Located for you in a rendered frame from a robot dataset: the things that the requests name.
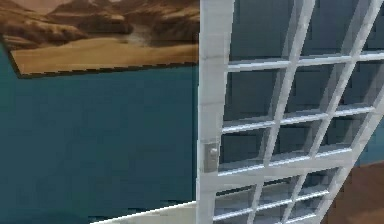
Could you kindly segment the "white glass-paned room door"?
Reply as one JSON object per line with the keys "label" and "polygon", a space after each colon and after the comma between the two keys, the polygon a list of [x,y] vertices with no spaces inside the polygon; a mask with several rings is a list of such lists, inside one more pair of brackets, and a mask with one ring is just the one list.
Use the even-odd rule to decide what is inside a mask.
{"label": "white glass-paned room door", "polygon": [[195,224],[321,224],[384,119],[369,44],[384,0],[201,0],[200,15]]}

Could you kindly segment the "grey door knob plate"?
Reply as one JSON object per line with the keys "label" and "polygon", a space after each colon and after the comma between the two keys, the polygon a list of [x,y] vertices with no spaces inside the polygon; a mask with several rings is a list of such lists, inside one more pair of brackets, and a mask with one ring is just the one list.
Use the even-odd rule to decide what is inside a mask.
{"label": "grey door knob plate", "polygon": [[216,172],[218,169],[219,148],[216,143],[204,145],[203,167],[205,173]]}

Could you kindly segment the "brown desert landscape picture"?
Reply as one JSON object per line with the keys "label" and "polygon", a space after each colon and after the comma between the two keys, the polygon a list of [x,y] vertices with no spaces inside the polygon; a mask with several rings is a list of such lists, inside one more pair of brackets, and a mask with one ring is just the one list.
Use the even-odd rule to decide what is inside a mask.
{"label": "brown desert landscape picture", "polygon": [[194,65],[201,0],[0,0],[20,79]]}

